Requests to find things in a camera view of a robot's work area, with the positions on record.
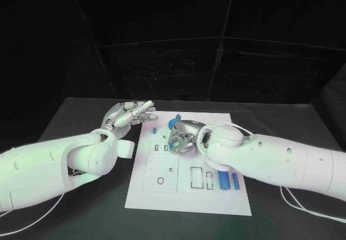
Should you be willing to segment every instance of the gray table surface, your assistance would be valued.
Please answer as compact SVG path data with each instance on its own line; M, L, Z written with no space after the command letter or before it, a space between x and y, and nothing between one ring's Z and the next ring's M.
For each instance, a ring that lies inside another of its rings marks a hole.
M122 99L66 98L39 142L89 133L101 125L108 109ZM281 137L340 151L325 125L308 104L214 103L154 101L158 111L229 113L232 122L251 132ZM124 140L138 143L141 125ZM17 240L114 239L235 239L344 240L346 225L287 205L279 188L245 177L252 216L125 209L134 165L116 159L111 172L67 192L54 210L23 232L3 237ZM346 203L304 190L292 190L307 209L346 218ZM30 224L50 209L57 198L13 211L0 219L0 233Z

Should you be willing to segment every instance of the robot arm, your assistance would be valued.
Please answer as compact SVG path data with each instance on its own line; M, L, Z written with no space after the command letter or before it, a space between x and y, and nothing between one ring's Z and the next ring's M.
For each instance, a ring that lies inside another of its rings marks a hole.
M99 129L39 142L0 154L0 212L52 199L105 175L116 157L131 158L134 143L121 140L131 125L155 121L154 103L118 103ZM69 174L67 166L75 170Z
M203 125L194 139L201 159L216 170L233 168L261 182L346 201L346 153L261 134L243 136L220 122Z

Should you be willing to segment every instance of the cable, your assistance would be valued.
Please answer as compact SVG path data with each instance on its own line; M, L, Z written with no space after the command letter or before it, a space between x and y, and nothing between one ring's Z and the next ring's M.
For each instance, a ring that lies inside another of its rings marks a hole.
M4 216L4 215L5 215L7 213L10 213L11 211L13 211L13 210L7 211L4 214L0 215L0 217Z
M49 211L44 213L44 215L43 215L28 226L26 226L24 228L18 229L17 231L7 232L7 233L0 234L0 237L18 233L20 231L26 230L33 224L36 224L36 223L41 220L41 218L50 213L50 211L54 209L59 201L60 201L62 198L63 198L63 194L60 195L59 200L56 201L56 203L54 203L54 205L52 206L52 208L49 209Z
M225 125L232 126L232 127L236 127L236 128L239 128L239 129L242 129L249 135L253 135L251 131L248 131L245 128L242 128L240 126L238 126L238 125L233 124L232 122L225 122L225 121L213 121L213 122L214 122L214 123L225 124ZM282 193L282 187L279 186L279 192L281 192L282 199L284 199L284 201L287 202L287 204L288 204L292 208L295 208L295 209L298 209L298 210L301 210L301 211L304 211L304 212L307 212L307 213L310 213L310 214L313 214L313 215L315 215L315 216L318 216L318 217L321 217L321 218L331 219L331 220L338 221L338 222L341 222L341 223L346 224L346 219L338 218L338 217L334 217L334 216L327 216L327 215L324 215L324 214L321 214L321 213L317 213L317 212L314 212L314 211L307 210L307 209L302 207L302 205L301 205L300 201L297 200L297 198L294 197L294 194L291 193L289 189L288 189L287 187L284 187L284 188L285 188L285 190L288 191L288 193L289 193L289 195L291 195L295 203L297 203L298 206L300 206L300 207L294 206L294 205L287 201L285 196L284 196L284 193Z

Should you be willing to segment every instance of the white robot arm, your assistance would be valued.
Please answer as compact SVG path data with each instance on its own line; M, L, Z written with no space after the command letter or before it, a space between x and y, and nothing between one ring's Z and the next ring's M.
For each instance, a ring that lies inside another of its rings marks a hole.
M216 170L227 172L233 168L271 185L314 191L346 201L346 153L261 134L243 136L219 121L207 125L177 121L168 141L177 136L180 144L170 152L184 153L193 145Z
M121 140L131 125L155 121L154 103L118 103L99 129L39 142L0 154L0 212L20 209L62 195L111 170L116 157L131 158L134 143Z

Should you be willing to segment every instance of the white paper sheet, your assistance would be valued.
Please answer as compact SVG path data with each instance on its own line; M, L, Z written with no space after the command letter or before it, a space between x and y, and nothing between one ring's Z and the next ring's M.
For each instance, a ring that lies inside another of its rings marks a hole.
M220 190L217 170L199 159L197 148L184 154L164 151L170 136L168 121L177 114L181 120L194 120L204 124L213 120L230 122L229 114L173 111L155 111L154 114L158 120L141 126L124 207L251 216L243 176L235 170L229 171L230 189ZM238 176L239 190L235 190L232 173ZM191 188L191 181L199 188Z

